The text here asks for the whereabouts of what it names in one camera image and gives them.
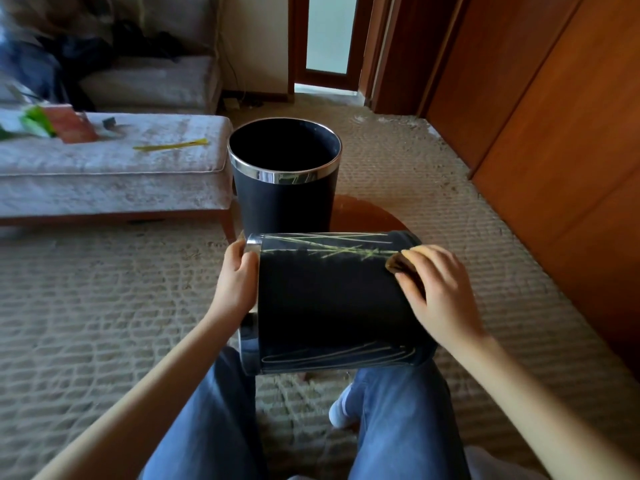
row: trash can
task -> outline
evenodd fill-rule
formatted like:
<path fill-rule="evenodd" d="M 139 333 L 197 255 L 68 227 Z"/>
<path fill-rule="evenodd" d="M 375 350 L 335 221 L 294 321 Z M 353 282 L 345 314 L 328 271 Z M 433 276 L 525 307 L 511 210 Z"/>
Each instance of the trash can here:
<path fill-rule="evenodd" d="M 407 231 L 252 234 L 258 300 L 239 334 L 249 375 L 419 365 L 436 342 L 385 263 L 420 244 Z"/>
<path fill-rule="evenodd" d="M 265 118 L 229 137 L 244 234 L 327 232 L 342 153 L 321 124 Z"/>

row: blue cloth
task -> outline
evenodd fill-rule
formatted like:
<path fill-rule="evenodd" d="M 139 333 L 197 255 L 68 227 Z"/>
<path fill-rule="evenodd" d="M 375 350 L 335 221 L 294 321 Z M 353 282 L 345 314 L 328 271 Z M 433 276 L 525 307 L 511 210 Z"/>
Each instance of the blue cloth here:
<path fill-rule="evenodd" d="M 359 370 L 345 408 L 361 419 L 350 479 L 469 478 L 449 389 L 432 360 Z M 143 480 L 267 476 L 255 381 L 226 347 L 149 459 Z"/>

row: leg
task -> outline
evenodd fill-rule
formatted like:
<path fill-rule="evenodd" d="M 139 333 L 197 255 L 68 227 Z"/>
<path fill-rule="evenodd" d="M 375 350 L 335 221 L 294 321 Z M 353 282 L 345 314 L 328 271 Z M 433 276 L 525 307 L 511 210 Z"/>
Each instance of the leg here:
<path fill-rule="evenodd" d="M 236 229 L 234 227 L 234 217 L 231 209 L 219 210 L 218 218 L 220 219 L 220 224 L 222 224 L 222 230 L 225 232 L 225 237 L 229 244 L 231 244 L 236 240 Z"/>
<path fill-rule="evenodd" d="M 225 347 L 151 455 L 143 480 L 263 479 L 255 381 Z"/>
<path fill-rule="evenodd" d="M 434 361 L 361 369 L 344 401 L 360 418 L 350 479 L 469 479 L 449 389 Z"/>

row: person's left hand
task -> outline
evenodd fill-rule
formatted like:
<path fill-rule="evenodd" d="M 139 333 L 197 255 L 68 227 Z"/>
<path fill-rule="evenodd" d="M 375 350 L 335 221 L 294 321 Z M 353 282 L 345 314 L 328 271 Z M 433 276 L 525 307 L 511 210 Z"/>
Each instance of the person's left hand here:
<path fill-rule="evenodd" d="M 218 286 L 208 315 L 237 320 L 238 326 L 254 306 L 258 290 L 258 256 L 244 252 L 245 240 L 231 244 L 225 252 Z"/>

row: carpet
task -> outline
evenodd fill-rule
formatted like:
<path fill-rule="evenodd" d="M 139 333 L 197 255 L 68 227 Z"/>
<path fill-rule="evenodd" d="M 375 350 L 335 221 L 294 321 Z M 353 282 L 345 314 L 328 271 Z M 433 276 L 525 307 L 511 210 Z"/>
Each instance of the carpet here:
<path fill-rule="evenodd" d="M 230 112 L 323 123 L 342 138 L 338 193 L 380 205 L 467 266 L 487 328 L 583 418 L 640 456 L 640 387 L 467 180 L 425 120 L 363 107 L 266 104 Z M 0 239 L 0 477 L 34 475 L 200 320 L 226 242 L 217 222 L 52 226 Z M 443 351 L 466 444 L 539 468 L 491 398 Z M 349 371 L 257 379 L 275 479 L 345 478 L 356 436 L 333 430 Z"/>

